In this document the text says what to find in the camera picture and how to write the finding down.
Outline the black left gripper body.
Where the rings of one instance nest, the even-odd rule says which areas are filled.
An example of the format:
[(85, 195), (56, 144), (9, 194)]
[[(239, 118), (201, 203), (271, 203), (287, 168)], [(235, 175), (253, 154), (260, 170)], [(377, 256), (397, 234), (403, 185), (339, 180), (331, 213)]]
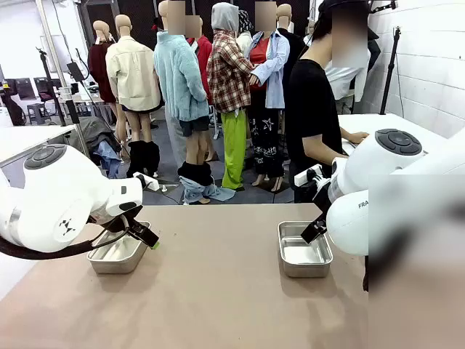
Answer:
[(120, 214), (117, 217), (114, 217), (110, 222), (107, 222), (103, 225), (107, 231), (111, 233), (117, 233), (119, 231), (124, 231), (126, 228), (130, 230), (141, 226), (142, 224), (135, 219), (135, 217), (142, 210), (142, 206), (137, 206), (129, 211)]

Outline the steel rectangular container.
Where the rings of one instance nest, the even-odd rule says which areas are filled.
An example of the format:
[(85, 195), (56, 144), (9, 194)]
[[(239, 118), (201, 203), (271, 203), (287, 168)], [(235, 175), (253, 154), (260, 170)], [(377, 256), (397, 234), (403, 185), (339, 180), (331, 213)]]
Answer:
[(86, 258), (97, 274), (128, 274), (135, 270), (147, 245), (130, 233), (106, 231), (95, 242), (96, 249)]
[(305, 221), (278, 224), (278, 243), (283, 272), (291, 278), (325, 278), (333, 261), (328, 239), (318, 236), (308, 244), (302, 237)]

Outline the pile of grey blue clothes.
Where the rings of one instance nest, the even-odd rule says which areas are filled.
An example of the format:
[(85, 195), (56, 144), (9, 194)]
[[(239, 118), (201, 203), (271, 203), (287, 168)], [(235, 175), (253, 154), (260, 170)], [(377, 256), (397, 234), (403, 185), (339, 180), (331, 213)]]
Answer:
[(113, 131), (98, 117), (83, 117), (79, 121), (90, 159), (108, 178), (116, 179), (121, 165), (121, 144)]

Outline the mannequin in white shirt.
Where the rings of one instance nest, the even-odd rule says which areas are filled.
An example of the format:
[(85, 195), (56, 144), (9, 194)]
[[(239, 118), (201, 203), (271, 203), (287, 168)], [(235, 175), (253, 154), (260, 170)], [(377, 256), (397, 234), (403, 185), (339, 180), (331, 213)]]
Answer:
[(361, 101), (368, 75), (371, 53), (367, 50), (367, 63), (361, 68), (337, 68), (330, 61), (325, 73), (330, 82), (338, 115), (351, 114), (352, 104)]

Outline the white desk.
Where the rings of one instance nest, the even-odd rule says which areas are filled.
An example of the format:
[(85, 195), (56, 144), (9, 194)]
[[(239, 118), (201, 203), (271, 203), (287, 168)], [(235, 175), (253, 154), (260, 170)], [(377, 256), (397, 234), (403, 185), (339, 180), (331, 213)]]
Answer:
[(75, 129), (74, 125), (0, 128), (0, 167), (15, 161), (49, 140)]

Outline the mannequin in pale blue shirt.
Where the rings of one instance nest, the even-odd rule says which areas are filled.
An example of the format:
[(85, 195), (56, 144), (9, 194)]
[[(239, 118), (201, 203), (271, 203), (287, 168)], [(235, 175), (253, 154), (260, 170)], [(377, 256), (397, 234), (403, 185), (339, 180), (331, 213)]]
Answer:
[(279, 114), (285, 108), (283, 71), (290, 52), (288, 39), (277, 30), (276, 14), (275, 2), (255, 3), (256, 33), (245, 52), (254, 66), (249, 79), (251, 104), (248, 107), (257, 173), (252, 185), (261, 185), (268, 177), (275, 181), (273, 193), (280, 190), (284, 176), (278, 129)]

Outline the black light stand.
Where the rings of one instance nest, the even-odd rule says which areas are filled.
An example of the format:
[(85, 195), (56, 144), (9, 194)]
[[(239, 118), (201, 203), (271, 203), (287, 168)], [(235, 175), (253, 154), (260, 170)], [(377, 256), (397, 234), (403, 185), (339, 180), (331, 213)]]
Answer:
[(393, 45), (392, 45), (392, 52), (391, 56), (389, 59), (389, 64), (388, 64), (388, 71), (387, 71), (387, 77), (384, 85), (384, 91), (383, 91), (383, 96), (381, 100), (381, 107), (379, 114), (380, 115), (385, 115), (386, 114), (386, 106), (387, 106), (387, 100), (388, 100), (388, 95), (389, 95), (389, 89), (391, 86), (391, 81), (392, 81), (392, 75), (395, 69), (395, 61), (397, 57), (397, 46), (398, 42), (400, 40), (400, 35), (401, 35), (401, 29), (399, 26), (395, 27), (394, 35), (393, 35)]

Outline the mannequin in cream jacket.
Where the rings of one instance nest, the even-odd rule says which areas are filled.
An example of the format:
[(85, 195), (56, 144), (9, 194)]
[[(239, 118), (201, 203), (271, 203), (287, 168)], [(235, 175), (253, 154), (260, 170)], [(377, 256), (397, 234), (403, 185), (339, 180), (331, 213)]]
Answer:
[(132, 22), (126, 15), (115, 18), (119, 40), (110, 45), (106, 56), (106, 70), (110, 88), (129, 122), (132, 138), (130, 165), (126, 173), (145, 173), (154, 177), (160, 161), (159, 147), (154, 143), (150, 114), (161, 104), (161, 93), (155, 74), (153, 50), (131, 36)]

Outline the mannequin in black jacket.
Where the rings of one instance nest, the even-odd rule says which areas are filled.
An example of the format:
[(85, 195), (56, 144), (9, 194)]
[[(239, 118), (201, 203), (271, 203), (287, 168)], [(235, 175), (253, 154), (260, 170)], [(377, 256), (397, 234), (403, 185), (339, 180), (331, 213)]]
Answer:
[(284, 65), (284, 76), (283, 82), (287, 84), (287, 81), (291, 75), (294, 64), (298, 60), (302, 50), (304, 49), (304, 42), (302, 37), (292, 33), (288, 30), (289, 25), (291, 24), (292, 18), (292, 7), (290, 4), (281, 4), (277, 7), (277, 21), (278, 21), (278, 31), (282, 36), (284, 36), (290, 46), (290, 51), (288, 55), (288, 60)]

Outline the mannequin in plaid shirt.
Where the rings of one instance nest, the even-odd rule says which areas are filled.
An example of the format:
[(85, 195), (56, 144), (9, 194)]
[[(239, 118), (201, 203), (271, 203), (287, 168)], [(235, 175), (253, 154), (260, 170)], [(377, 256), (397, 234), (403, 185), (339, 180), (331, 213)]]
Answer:
[(241, 52), (236, 33), (239, 8), (219, 2), (211, 8), (214, 32), (207, 63), (207, 82), (216, 112), (222, 120), (225, 173), (222, 187), (243, 188), (242, 171), (246, 154), (246, 108), (251, 104), (249, 77), (253, 65)]

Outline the black stand with flat plate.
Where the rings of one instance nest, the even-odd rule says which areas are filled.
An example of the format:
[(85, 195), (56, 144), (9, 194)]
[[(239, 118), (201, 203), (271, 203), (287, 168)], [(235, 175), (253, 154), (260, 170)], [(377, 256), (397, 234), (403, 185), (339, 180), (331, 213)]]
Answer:
[(113, 112), (110, 109), (110, 106), (103, 102), (100, 98), (98, 85), (94, 84), (93, 81), (92, 85), (86, 84), (86, 79), (81, 71), (81, 66), (85, 68), (86, 73), (89, 73), (89, 67), (81, 59), (78, 50), (77, 54), (78, 61), (73, 61), (67, 64), (72, 82), (78, 85), (78, 89), (75, 92), (71, 92), (72, 101), (76, 105), (76, 110), (78, 111), (78, 114), (82, 114), (83, 117), (94, 116), (102, 119), (111, 128), (111, 130), (114, 131), (110, 125), (112, 122)]

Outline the mannequin in black-white jacket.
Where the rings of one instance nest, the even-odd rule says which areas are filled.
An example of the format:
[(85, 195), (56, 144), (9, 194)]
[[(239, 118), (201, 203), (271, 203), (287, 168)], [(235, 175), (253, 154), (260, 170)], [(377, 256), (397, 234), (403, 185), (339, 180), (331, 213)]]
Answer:
[(370, 52), (370, 59), (368, 62), (368, 71), (370, 71), (376, 63), (381, 49), (377, 43), (379, 36), (375, 34), (370, 28), (368, 28), (368, 50)]

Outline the mannequin in light blue fleece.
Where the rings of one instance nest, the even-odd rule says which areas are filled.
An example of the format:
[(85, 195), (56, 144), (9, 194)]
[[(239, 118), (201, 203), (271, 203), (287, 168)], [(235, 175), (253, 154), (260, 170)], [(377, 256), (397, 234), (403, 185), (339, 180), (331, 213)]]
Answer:
[(203, 87), (198, 58), (188, 44), (185, 4), (163, 0), (158, 5), (163, 30), (157, 33), (154, 49), (155, 72), (165, 102), (167, 116), (175, 134), (183, 142), (183, 162), (179, 181), (184, 187), (186, 204), (207, 204), (210, 200), (228, 201), (235, 191), (214, 182), (205, 160), (208, 150), (209, 102)]

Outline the mannequin in red jacket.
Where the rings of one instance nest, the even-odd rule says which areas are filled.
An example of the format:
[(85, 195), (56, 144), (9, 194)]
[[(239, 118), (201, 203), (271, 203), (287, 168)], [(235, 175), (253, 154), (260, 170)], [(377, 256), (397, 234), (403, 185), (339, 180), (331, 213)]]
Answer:
[(207, 82), (207, 63), (212, 51), (212, 43), (208, 40), (206, 36), (203, 35), (203, 20), (199, 17), (200, 20), (200, 37), (199, 38), (186, 38), (186, 41), (191, 46), (192, 50), (195, 52), (198, 58), (198, 65), (201, 72), (201, 79), (203, 83), (203, 88), (207, 94), (207, 100), (209, 105), (211, 104), (211, 93), (209, 91), (209, 86)]

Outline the mannequin with patterned hat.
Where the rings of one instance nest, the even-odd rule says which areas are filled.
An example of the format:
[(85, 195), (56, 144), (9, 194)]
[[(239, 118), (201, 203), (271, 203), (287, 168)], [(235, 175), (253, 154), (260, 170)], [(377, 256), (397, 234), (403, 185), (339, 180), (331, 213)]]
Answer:
[(238, 34), (236, 37), (236, 43), (239, 46), (240, 51), (244, 53), (249, 48), (252, 41), (251, 32), (253, 29), (253, 25), (251, 24), (246, 10), (238, 10), (238, 19), (239, 27)]

